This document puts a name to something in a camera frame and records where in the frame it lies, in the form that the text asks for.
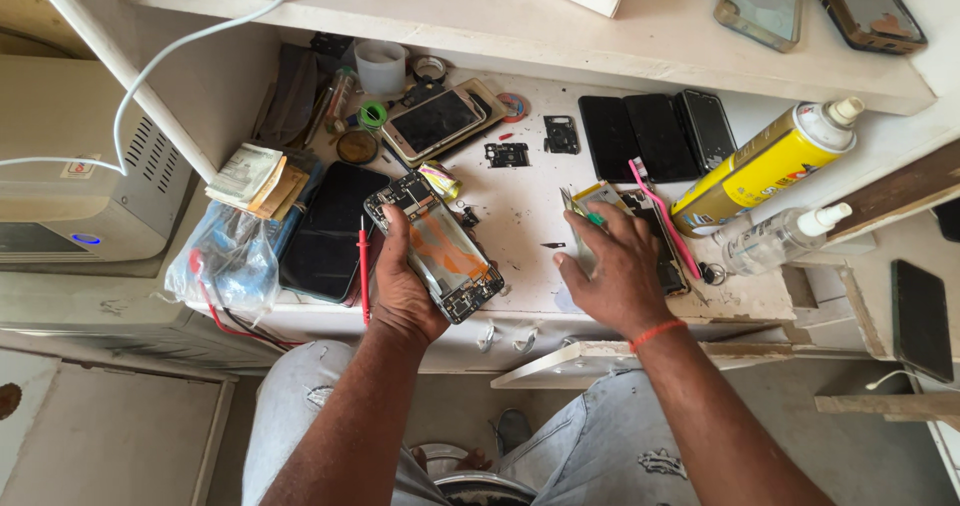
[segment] spray bottle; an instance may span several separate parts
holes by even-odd
[[[693,184],[670,207],[684,236],[703,238],[853,149],[856,97],[800,103]]]
[[[727,242],[726,269],[755,276],[815,252],[827,242],[827,231],[852,213],[846,202],[809,212],[787,208]]]

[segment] jeans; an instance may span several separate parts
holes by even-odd
[[[316,340],[277,360],[260,387],[243,505],[256,506],[323,407],[354,350]],[[492,471],[538,490],[535,506],[699,504],[646,373],[600,378]],[[392,506],[447,505],[404,445]]]

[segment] metal bracket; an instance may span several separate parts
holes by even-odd
[[[537,341],[537,334],[540,332],[540,328],[534,328],[530,330],[530,337],[527,340],[515,340],[513,342],[513,350],[520,353],[520,355],[530,353],[534,350],[534,343]]]
[[[486,354],[490,352],[490,347],[494,346],[494,334],[497,333],[497,328],[491,324],[489,328],[486,328],[486,339],[477,340],[477,347],[480,348],[481,354]]]

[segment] hand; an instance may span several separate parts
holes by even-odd
[[[606,219],[606,232],[574,212],[565,211],[563,217],[596,255],[593,277],[570,255],[553,255],[573,304],[628,340],[674,319],[657,279],[660,244],[646,221],[607,202],[590,202],[587,208]]]
[[[404,333],[413,333],[423,346],[436,341],[450,326],[426,292],[424,283],[407,264],[410,248],[410,221],[403,210],[393,204],[383,205],[383,215],[390,224],[387,239],[376,265],[376,284],[380,299],[372,318]]]

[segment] toothbrush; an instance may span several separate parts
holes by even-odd
[[[667,209],[666,204],[661,198],[655,195],[652,191],[647,189],[647,186],[643,183],[643,178],[641,178],[640,169],[643,170],[644,176],[647,174],[647,168],[643,166],[643,161],[640,157],[634,157],[630,159],[630,170],[633,171],[633,177],[636,178],[636,183],[640,186],[640,191],[644,195],[653,200],[654,203],[659,207],[660,214],[663,217],[663,224],[666,225],[667,232],[670,233],[670,239],[673,240],[674,246],[677,248],[677,253],[679,257],[683,259],[683,263],[686,264],[690,274],[693,274],[694,279],[700,279],[700,267],[697,266],[696,261],[693,260],[693,255],[690,254],[690,249],[687,248],[687,244],[684,243],[684,239],[680,237],[680,234],[677,233],[677,229],[673,226],[673,220],[670,219],[670,211]]]

